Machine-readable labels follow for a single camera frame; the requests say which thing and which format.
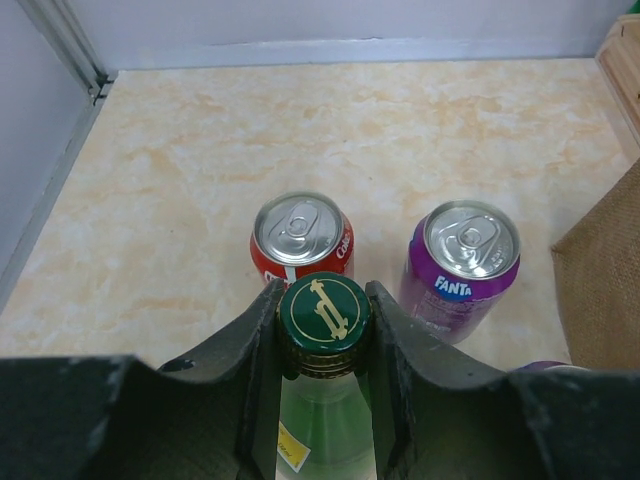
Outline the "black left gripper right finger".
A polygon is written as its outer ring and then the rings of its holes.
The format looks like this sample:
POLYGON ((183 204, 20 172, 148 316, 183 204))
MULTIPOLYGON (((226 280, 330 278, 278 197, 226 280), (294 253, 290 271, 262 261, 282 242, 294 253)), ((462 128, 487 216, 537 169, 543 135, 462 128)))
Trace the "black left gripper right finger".
POLYGON ((638 477, 637 372, 504 372, 441 342, 381 283, 365 292, 379 478, 638 477))

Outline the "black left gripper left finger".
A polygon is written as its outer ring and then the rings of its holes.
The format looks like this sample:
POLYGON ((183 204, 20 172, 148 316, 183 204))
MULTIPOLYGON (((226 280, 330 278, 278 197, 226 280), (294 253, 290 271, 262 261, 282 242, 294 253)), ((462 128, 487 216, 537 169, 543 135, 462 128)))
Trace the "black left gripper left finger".
POLYGON ((152 368, 133 355, 1 363, 5 479, 271 479, 281 373, 271 282, 235 320, 152 368))

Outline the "purple can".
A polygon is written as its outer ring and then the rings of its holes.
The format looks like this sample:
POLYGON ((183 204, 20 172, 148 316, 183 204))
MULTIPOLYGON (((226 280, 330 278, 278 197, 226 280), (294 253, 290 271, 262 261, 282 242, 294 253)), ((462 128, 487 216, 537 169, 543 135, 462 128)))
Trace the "purple can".
POLYGON ((459 343, 514 283, 520 248, 514 222, 499 208, 445 202, 415 227, 398 303, 444 342, 459 343))
POLYGON ((571 364, 566 364, 558 361, 536 361, 529 363, 527 365, 518 367, 514 369, 514 372, 542 372, 549 370, 559 370, 559 371, 568 371, 568 370, 583 370, 583 367, 574 366, 571 364))

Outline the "green glass bottle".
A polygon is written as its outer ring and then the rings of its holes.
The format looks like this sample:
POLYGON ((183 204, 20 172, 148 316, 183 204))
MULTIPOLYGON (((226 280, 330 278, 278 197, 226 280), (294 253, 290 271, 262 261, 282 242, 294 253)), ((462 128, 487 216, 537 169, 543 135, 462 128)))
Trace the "green glass bottle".
POLYGON ((277 469, 287 479, 368 479, 375 470, 365 356, 372 308, 352 279, 309 274, 276 315, 283 358, 277 469))

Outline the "red can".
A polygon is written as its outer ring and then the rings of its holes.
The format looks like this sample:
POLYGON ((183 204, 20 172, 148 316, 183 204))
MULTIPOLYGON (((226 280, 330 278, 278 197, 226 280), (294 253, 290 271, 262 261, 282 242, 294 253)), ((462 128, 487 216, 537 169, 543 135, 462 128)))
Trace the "red can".
POLYGON ((262 280, 287 285, 321 271, 354 277, 353 227, 338 205, 314 191, 292 191, 266 202, 250 237, 262 280))

